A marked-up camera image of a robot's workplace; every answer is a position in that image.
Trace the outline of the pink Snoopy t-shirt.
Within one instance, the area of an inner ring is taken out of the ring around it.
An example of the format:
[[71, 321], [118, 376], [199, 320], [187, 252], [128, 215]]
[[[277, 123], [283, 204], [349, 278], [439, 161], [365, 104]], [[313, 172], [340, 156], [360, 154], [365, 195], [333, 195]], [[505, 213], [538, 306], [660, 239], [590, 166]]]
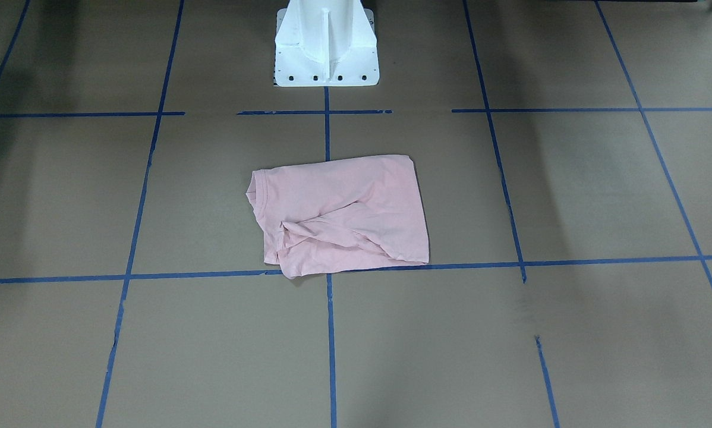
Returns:
[[245, 195], [263, 231], [264, 262], [288, 279], [430, 261], [415, 163], [407, 155], [259, 169]]

